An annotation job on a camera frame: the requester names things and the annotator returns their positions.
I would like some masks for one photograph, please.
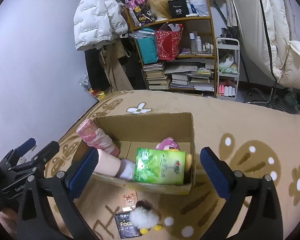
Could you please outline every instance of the white rolling cart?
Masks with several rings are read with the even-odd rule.
[[[224,44],[224,43],[222,43],[223,41],[234,41],[234,43],[236,43],[236,45]],[[233,51],[234,63],[236,63],[237,66],[238,66],[238,73],[237,74],[222,73],[219,70],[219,50],[220,49]],[[217,50],[217,69],[218,69],[217,98],[224,99],[224,100],[230,100],[230,101],[236,101],[237,92],[238,92],[238,84],[239,84],[239,76],[240,76],[240,43],[236,39],[217,38],[216,39],[216,50]],[[220,79],[231,79],[231,80],[234,81],[234,83],[236,84],[234,95],[232,93],[229,96],[225,96],[225,95],[222,96],[222,95],[219,94]]]

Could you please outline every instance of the green tissue packet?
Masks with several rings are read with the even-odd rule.
[[[134,182],[183,185],[186,153],[138,148]]]

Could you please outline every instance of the white down coat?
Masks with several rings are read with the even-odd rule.
[[[74,40],[77,50],[100,49],[111,44],[128,25],[116,0],[81,0],[74,14]]]

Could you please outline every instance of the metal screw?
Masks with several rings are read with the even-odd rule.
[[[33,181],[34,180],[34,176],[33,175],[30,175],[29,177],[28,177],[28,181]]]
[[[265,179],[266,179],[266,181],[271,181],[272,180],[271,176],[269,176],[269,175],[266,175]]]
[[[62,178],[65,175],[64,171],[57,172],[57,178]]]
[[[234,172],[234,175],[235,175],[236,177],[238,177],[238,178],[241,178],[243,174],[242,174],[241,171],[235,171],[235,172]]]

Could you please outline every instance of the red gift bag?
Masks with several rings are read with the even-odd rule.
[[[179,32],[168,31],[168,25],[164,24],[155,31],[155,43],[158,57],[161,60],[173,60],[179,54],[179,43],[182,38],[182,28]]]

